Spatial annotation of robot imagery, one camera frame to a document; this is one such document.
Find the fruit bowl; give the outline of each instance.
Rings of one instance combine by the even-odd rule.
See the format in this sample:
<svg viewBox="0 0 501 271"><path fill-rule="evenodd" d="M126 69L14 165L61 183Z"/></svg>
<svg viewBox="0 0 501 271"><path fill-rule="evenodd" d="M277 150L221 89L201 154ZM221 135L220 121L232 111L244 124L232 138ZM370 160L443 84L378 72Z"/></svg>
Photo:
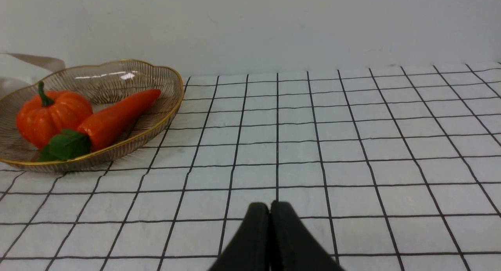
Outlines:
<svg viewBox="0 0 501 271"><path fill-rule="evenodd" d="M184 98L181 76L170 67L140 60L118 60L100 65L75 66L57 71L41 81L46 90L82 94L93 111L147 89L160 89L160 97L125 129L111 146L67 161L36 162L39 150L16 127L23 104L38 93L37 85L16 90L0 99L0 162L33 172L77 171L111 162L134 152L166 129Z"/></svg>

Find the carrot leaf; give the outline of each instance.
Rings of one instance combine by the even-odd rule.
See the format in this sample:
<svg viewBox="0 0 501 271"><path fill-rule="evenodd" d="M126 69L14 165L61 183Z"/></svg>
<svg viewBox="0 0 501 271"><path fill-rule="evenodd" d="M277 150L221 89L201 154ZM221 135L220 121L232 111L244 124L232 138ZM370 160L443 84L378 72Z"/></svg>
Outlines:
<svg viewBox="0 0 501 271"><path fill-rule="evenodd" d="M89 136L80 132L64 129L42 148L37 161L66 161L91 152Z"/></svg>

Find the orange pumpkin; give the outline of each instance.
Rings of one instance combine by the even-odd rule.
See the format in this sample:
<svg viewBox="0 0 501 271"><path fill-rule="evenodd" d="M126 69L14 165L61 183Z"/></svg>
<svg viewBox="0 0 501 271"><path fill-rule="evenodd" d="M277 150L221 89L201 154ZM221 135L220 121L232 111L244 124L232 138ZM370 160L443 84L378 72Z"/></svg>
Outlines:
<svg viewBox="0 0 501 271"><path fill-rule="evenodd" d="M23 105L16 118L21 136L37 148L43 148L62 129L77 130L93 114L91 104L79 93L44 92L43 82L38 84L38 93Z"/></svg>

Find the toy vegetable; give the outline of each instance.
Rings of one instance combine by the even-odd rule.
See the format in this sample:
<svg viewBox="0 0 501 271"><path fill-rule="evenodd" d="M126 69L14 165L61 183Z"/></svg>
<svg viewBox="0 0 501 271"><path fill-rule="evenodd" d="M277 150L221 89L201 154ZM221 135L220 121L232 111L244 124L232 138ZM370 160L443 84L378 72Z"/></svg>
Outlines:
<svg viewBox="0 0 501 271"><path fill-rule="evenodd" d="M23 138L43 148L62 129L77 130L78 125L92 114L91 104L72 91L43 91L38 83L38 95L26 102L16 118Z"/></svg>
<svg viewBox="0 0 501 271"><path fill-rule="evenodd" d="M127 125L150 107L160 93L159 89L151 89L132 94L89 116L76 131L62 130L41 150L38 161L64 161L108 147Z"/></svg>

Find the pumpkin stem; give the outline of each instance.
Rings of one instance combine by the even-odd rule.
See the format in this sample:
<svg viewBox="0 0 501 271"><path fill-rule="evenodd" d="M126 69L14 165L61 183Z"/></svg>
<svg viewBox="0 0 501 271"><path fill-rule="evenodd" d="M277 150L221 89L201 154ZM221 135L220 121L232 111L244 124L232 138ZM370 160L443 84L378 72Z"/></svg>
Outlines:
<svg viewBox="0 0 501 271"><path fill-rule="evenodd" d="M52 105L54 103L53 99L45 95L45 92L43 91L43 81L38 82L38 94L40 95L41 98L42 107L48 107L49 105Z"/></svg>

